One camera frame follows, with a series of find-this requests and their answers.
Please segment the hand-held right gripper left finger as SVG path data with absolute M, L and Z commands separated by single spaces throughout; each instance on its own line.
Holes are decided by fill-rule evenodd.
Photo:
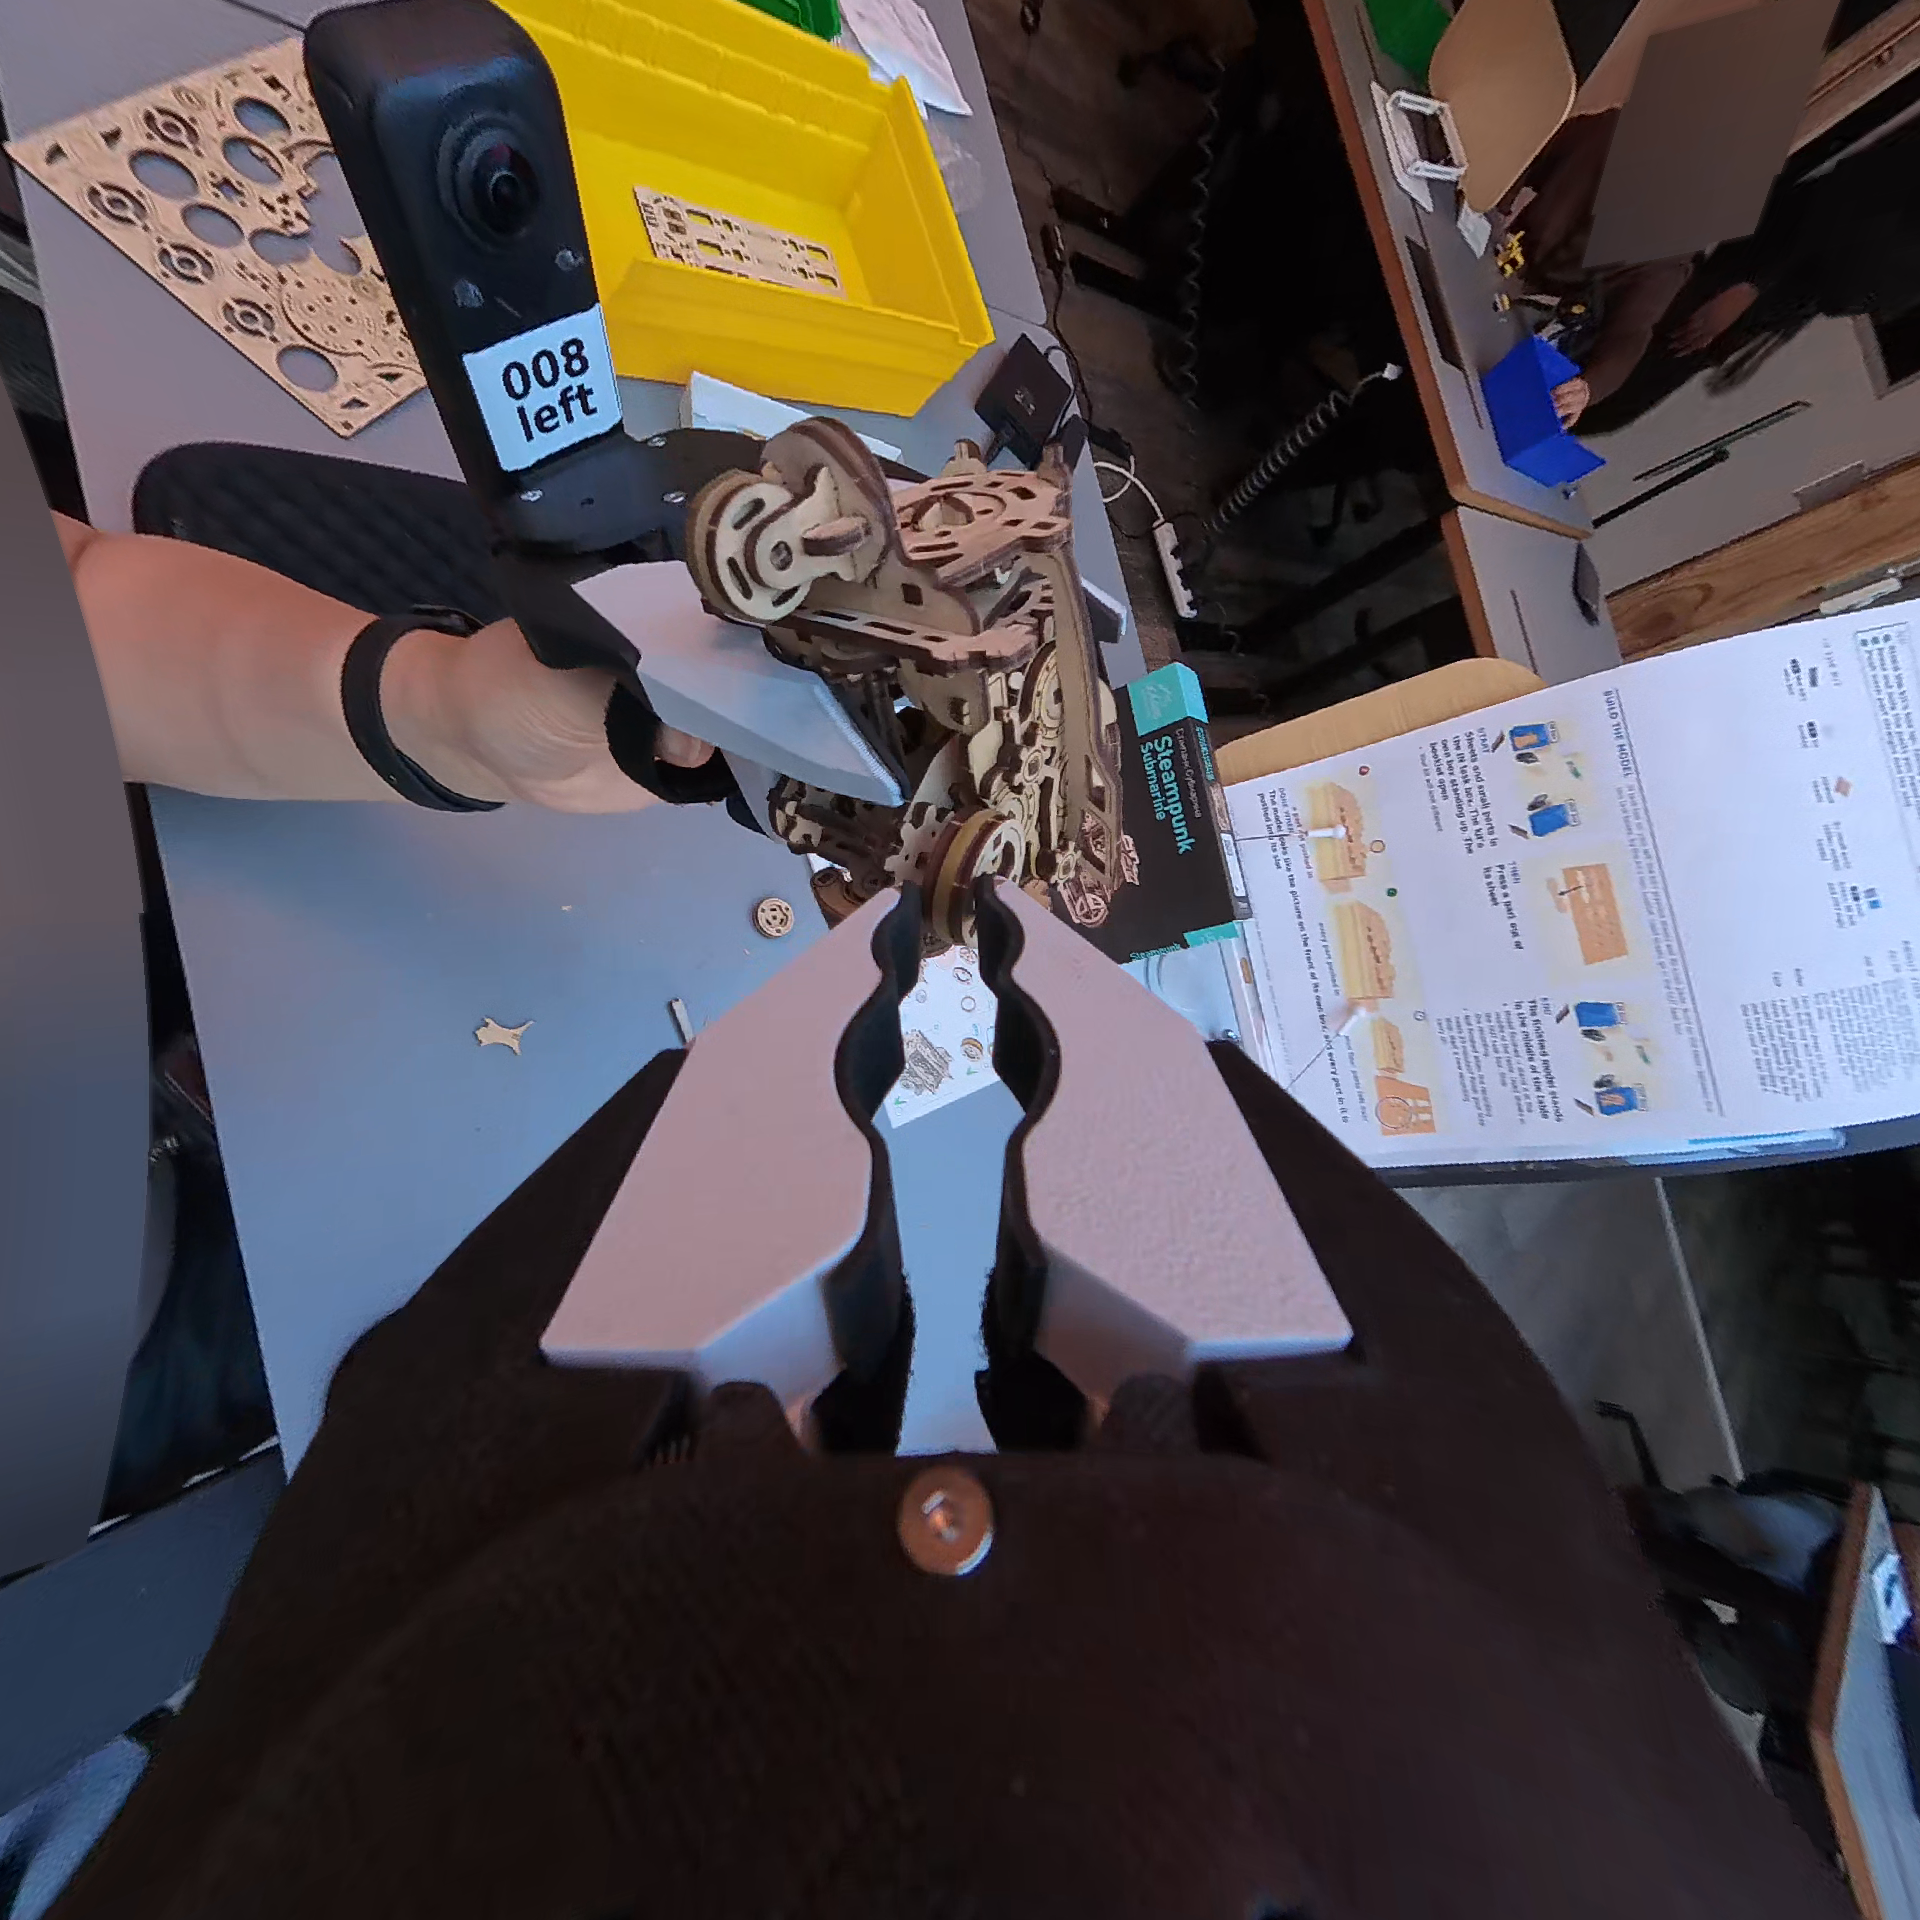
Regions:
M 730 1382 L 826 1451 L 899 1446 L 914 1307 L 888 1146 L 921 893 L 891 888 L 684 1051 L 541 1335 L 568 1367 Z

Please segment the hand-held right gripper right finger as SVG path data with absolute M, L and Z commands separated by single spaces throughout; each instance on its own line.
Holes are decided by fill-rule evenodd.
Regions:
M 1352 1324 L 1214 1046 L 1007 879 L 974 888 L 1004 1150 L 974 1395 L 1079 1446 L 1132 1380 L 1339 1354 Z

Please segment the wooden mechanical model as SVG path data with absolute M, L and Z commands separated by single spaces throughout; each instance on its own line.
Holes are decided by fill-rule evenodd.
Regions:
M 1074 556 L 1072 474 L 993 469 L 974 442 L 892 486 L 841 422 L 808 418 L 691 501 L 686 568 L 709 612 L 756 626 L 877 749 L 891 787 L 826 773 L 768 790 L 812 855 L 827 925 L 883 888 L 924 893 L 924 956 L 974 946 L 974 888 L 1004 879 L 1093 932 L 1139 879 L 1121 712 Z

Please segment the person's left forearm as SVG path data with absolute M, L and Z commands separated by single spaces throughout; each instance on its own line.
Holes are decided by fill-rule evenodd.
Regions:
M 194 543 L 51 521 L 126 780 L 219 800 L 387 798 L 342 707 L 367 612 Z

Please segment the person's left hand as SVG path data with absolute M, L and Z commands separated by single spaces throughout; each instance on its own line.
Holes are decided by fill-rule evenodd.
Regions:
M 568 813 L 627 813 L 660 798 L 615 754 L 612 716 L 630 693 L 605 668 L 541 663 L 510 619 L 456 640 L 447 681 L 451 740 L 481 786 L 469 798 Z

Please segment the black and teal kit box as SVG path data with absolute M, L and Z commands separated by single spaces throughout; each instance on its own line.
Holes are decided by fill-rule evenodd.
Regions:
M 1099 693 L 1115 722 L 1121 879 L 1093 923 L 1072 914 L 1089 901 L 1080 884 L 1051 888 L 1049 909 L 1123 965 L 1233 940 L 1252 909 L 1197 675 L 1169 663 Z

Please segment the black power adapter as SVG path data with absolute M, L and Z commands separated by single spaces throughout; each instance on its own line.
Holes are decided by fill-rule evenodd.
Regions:
M 1033 335 L 1021 333 L 997 358 L 974 399 L 974 420 L 989 437 L 978 448 L 984 464 L 1012 453 L 1022 465 L 1040 465 L 1069 418 L 1074 390 L 1069 377 Z

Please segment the small illustrated booklet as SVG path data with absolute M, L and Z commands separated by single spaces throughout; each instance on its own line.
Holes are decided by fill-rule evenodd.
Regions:
M 902 1071 L 887 1093 L 892 1128 L 924 1120 L 997 1083 L 997 996 L 971 946 L 924 961 L 899 1002 Z

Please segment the small wooden part sheet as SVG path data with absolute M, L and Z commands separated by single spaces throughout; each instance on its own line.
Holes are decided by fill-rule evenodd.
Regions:
M 709 276 L 849 299 L 826 240 L 638 183 L 633 201 L 655 260 Z

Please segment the yellow plastic bin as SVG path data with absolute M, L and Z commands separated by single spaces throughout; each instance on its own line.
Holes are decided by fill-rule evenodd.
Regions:
M 612 361 L 911 418 L 994 326 L 907 84 L 746 5 L 507 1 L 564 101 Z M 849 299 L 655 260 L 638 183 L 826 240 Z

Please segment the black wristband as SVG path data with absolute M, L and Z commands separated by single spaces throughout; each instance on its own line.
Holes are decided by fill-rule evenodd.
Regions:
M 368 769 L 405 805 L 443 813 L 490 813 L 502 800 L 462 794 L 415 763 L 387 728 L 382 676 L 387 658 L 410 632 L 469 638 L 481 620 L 452 608 L 412 608 L 404 613 L 368 619 L 350 640 L 342 660 L 342 718 L 354 750 Z

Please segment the long grey desk wooden edge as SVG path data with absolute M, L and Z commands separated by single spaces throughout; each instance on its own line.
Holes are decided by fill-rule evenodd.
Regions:
M 1421 205 L 1396 181 L 1372 89 L 1411 88 L 1358 1 L 1300 7 L 1329 93 L 1356 204 L 1400 333 L 1403 382 L 1420 400 L 1437 469 L 1426 494 L 1447 549 L 1473 649 L 1522 663 L 1550 684 L 1620 660 L 1600 590 L 1588 613 L 1574 593 L 1594 517 L 1574 492 L 1540 486 L 1502 464 L 1479 372 L 1520 342 L 1520 318 L 1501 311 L 1491 254 L 1457 229 L 1457 196 L 1434 181 Z

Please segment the blue plastic bin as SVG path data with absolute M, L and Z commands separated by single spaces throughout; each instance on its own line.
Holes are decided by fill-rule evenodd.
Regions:
M 1537 333 L 1525 333 L 1479 372 L 1502 464 L 1540 486 L 1574 486 L 1604 469 L 1604 456 L 1573 435 L 1556 412 L 1553 394 L 1578 375 L 1573 358 Z

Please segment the white paper sheet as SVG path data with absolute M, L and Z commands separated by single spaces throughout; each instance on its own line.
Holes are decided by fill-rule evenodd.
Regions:
M 971 103 L 918 1 L 840 1 L 841 38 L 883 84 L 907 84 L 924 110 L 971 115 Z

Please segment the tan wooden chair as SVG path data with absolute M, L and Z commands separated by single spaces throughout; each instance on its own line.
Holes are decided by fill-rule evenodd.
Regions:
M 1428 62 L 1452 110 L 1458 191 L 1491 212 L 1568 117 L 1580 73 L 1553 1 L 1464 1 Z

